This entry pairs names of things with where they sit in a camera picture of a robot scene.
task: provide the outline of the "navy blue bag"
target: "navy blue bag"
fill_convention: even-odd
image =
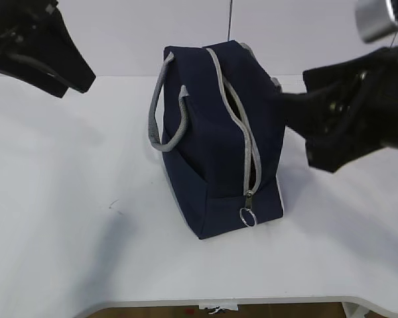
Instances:
[[[149,113],[172,188],[199,239],[283,216],[281,94],[246,45],[165,48]],[[165,85],[163,143],[155,113]]]

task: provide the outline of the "white tabletop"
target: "white tabletop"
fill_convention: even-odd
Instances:
[[[285,217],[200,241],[147,141],[155,80],[99,78],[59,100],[0,78],[0,318],[300,301],[398,317],[398,151],[331,175],[288,131]]]

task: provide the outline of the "zipper pull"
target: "zipper pull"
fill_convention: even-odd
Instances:
[[[258,224],[257,217],[256,217],[256,215],[252,212],[252,197],[253,197],[253,192],[252,192],[251,190],[248,190],[248,191],[246,192],[245,207],[242,207],[242,208],[240,209],[240,212],[239,212],[239,213],[240,213],[240,219],[241,219],[241,221],[242,221],[243,224],[246,225],[247,227],[255,227],[255,226]],[[248,212],[248,213],[252,216],[253,222],[254,222],[253,225],[250,225],[250,224],[246,221],[245,217],[243,216],[243,214],[244,214],[245,212]]]
[[[246,209],[252,210],[252,196],[253,192],[251,190],[246,192],[246,204],[245,204]]]

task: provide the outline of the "gray handle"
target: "gray handle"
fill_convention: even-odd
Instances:
[[[168,72],[169,64],[174,59],[175,59],[174,54],[170,52],[170,54],[166,57],[161,72],[159,74],[158,82],[152,96],[151,108],[149,109],[149,141],[151,142],[153,148],[161,152],[170,152],[172,149],[174,149],[174,147],[183,138],[188,127],[188,113],[184,98],[189,96],[189,94],[187,92],[186,86],[182,85],[180,89],[180,94],[178,95],[178,105],[180,107],[180,114],[181,114],[180,126],[177,129],[173,138],[167,144],[162,144],[161,139],[159,137],[159,128],[155,115],[157,112],[159,95],[161,94],[162,88],[164,86],[164,81],[166,78],[166,73]]]

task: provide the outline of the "metal ring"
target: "metal ring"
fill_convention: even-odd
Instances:
[[[247,221],[245,220],[245,217],[243,217],[243,212],[248,212],[248,213],[252,216],[253,222],[255,223],[254,225],[249,225],[249,224],[247,223]],[[252,212],[251,209],[248,209],[248,208],[246,208],[246,207],[242,207],[242,208],[240,209],[239,214],[240,214],[240,219],[241,219],[241,221],[243,222],[244,225],[246,225],[247,227],[256,227],[256,226],[257,226],[257,224],[258,224],[257,217],[256,217],[255,214],[253,214],[253,212]]]

